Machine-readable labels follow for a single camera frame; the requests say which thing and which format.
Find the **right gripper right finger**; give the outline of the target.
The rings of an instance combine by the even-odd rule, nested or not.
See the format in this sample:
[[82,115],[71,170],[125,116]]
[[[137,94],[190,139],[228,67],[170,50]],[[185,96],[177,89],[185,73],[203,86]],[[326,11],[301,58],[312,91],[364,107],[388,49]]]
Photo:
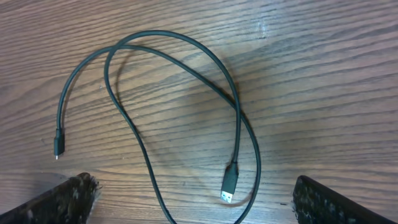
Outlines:
[[305,175],[297,178],[293,203],[299,224],[395,224]]

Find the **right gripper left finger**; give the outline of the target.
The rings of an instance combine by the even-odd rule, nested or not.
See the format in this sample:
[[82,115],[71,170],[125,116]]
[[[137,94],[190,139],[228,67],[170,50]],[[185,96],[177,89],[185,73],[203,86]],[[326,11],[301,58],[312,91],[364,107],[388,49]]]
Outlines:
[[87,224],[99,182],[87,172],[69,178],[1,215],[1,224]]

